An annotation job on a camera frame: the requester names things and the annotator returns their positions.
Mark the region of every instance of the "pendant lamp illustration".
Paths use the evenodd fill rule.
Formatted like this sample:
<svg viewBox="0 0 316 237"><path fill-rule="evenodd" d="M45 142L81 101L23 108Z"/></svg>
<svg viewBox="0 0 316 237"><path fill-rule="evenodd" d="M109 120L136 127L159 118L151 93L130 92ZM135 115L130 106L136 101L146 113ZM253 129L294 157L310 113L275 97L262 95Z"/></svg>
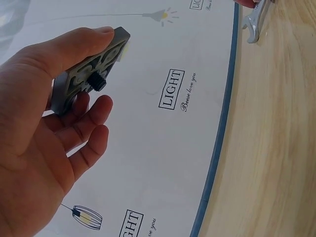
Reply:
<svg viewBox="0 0 316 237"><path fill-rule="evenodd" d="M73 218L81 225L99 231L102 225L102 216L97 212L84 206L74 206L72 209L61 204L63 207L71 210Z"/></svg>
<svg viewBox="0 0 316 237"><path fill-rule="evenodd" d="M171 10L171 7L168 9L163 9L160 11L156 11L153 13L132 13L132 14L91 14L91 15L77 15L77 16L67 16L67 17L60 17L54 19L48 19L44 21L32 22L26 26L31 26L35 24L41 24L45 22L57 21L57 20L65 20L65 19L72 19L72 18L80 18L80 17L102 17L102 16L142 16L146 18L151 18L156 22L161 22L161 26L164 27L165 23L173 23L174 19L178 19L179 16L176 15L177 11Z"/></svg>

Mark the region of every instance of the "black knob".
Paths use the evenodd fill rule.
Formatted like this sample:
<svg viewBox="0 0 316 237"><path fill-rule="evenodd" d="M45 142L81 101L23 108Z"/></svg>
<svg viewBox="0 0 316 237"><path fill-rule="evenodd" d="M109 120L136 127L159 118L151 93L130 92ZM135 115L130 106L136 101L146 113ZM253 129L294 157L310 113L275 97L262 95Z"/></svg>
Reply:
<svg viewBox="0 0 316 237"><path fill-rule="evenodd" d="M87 79L87 83L89 83L89 85L95 91L101 91L107 84L107 81L102 76L100 76L100 74L98 74L97 72L94 72Z"/></svg>

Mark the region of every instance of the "light bulb illustration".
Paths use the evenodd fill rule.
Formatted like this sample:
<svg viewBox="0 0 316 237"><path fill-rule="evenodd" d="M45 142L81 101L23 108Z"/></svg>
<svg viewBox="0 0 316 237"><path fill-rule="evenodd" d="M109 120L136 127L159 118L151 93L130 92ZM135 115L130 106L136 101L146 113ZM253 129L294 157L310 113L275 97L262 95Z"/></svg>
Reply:
<svg viewBox="0 0 316 237"><path fill-rule="evenodd" d="M97 212L90 210L84 206L74 206L73 209L61 204L63 207L71 210L73 218L83 226L92 229L100 230L102 225L102 216Z"/></svg>
<svg viewBox="0 0 316 237"><path fill-rule="evenodd" d="M174 15L177 11L171 11L171 7L167 10L161 10L154 13L144 13L143 17L150 17L155 21L161 22L161 26L164 27L165 22L173 23L171 19L177 19L178 16Z"/></svg>

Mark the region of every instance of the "metal tool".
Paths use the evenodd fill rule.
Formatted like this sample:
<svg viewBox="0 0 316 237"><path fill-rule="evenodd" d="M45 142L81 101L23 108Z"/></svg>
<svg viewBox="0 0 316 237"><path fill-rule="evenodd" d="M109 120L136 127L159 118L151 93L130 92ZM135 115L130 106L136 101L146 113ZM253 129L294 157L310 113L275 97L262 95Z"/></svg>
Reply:
<svg viewBox="0 0 316 237"><path fill-rule="evenodd" d="M270 3L273 0L260 0L259 3L256 3L251 14L245 16L242 20L242 29L248 27L250 31L250 36L247 40L248 43L256 43L259 40L260 36L260 23L262 22L262 12L263 10L269 7Z"/></svg>

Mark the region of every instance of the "finger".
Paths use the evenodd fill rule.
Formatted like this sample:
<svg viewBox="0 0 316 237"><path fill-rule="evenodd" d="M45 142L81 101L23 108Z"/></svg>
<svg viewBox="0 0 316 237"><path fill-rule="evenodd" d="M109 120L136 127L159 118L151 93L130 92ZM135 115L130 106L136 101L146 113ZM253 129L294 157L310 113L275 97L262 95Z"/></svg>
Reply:
<svg viewBox="0 0 316 237"><path fill-rule="evenodd" d="M78 121L87 111L89 105L89 94L81 92L77 95L72 109L63 116L57 114L50 114L43 117L46 126L53 132L60 131L66 127L71 126Z"/></svg>
<svg viewBox="0 0 316 237"><path fill-rule="evenodd" d="M109 130L104 125L97 126L88 142L69 157L75 181L90 169L104 154L108 144Z"/></svg>
<svg viewBox="0 0 316 237"><path fill-rule="evenodd" d="M51 83L63 71L103 51L113 37L111 27L78 28L54 39L24 47L9 62L23 62L35 67L44 74L42 78L34 80L47 79Z"/></svg>
<svg viewBox="0 0 316 237"><path fill-rule="evenodd" d="M78 122L56 133L66 153L86 142L92 131L98 125L105 123L111 112L112 105L113 102L109 96L101 96Z"/></svg>

